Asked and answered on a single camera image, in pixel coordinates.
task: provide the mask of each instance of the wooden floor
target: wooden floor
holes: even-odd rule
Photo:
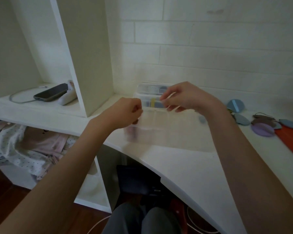
[[[26,188],[13,185],[0,171],[0,224],[29,192],[30,190]],[[109,215],[109,213],[74,203],[70,216],[59,233],[87,234],[93,225]],[[107,220],[102,221],[90,234],[100,234],[106,222]]]

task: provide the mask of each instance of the person's right arm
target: person's right arm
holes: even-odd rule
[[[169,87],[161,100],[168,111],[194,109],[206,117],[246,231],[292,234],[293,198],[244,136],[226,106],[189,82]]]

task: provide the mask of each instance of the phone screen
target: phone screen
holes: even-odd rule
[[[66,83],[63,83],[63,84],[60,84],[60,85],[57,85],[53,88],[50,88],[48,90],[45,90],[39,94],[36,94],[35,97],[38,97],[38,98],[50,98],[56,94],[59,94],[61,92],[65,92],[68,90],[68,86]]]

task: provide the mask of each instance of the gray pants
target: gray pants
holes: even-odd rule
[[[112,213],[102,234],[181,234],[177,218],[169,211],[152,208],[146,215],[143,209],[129,203],[121,204]]]

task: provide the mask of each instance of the white game controller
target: white game controller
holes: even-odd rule
[[[64,106],[65,104],[68,104],[69,102],[77,98],[73,81],[72,80],[67,81],[67,86],[68,86],[67,92],[63,94],[62,97],[60,97],[57,101],[62,106]]]

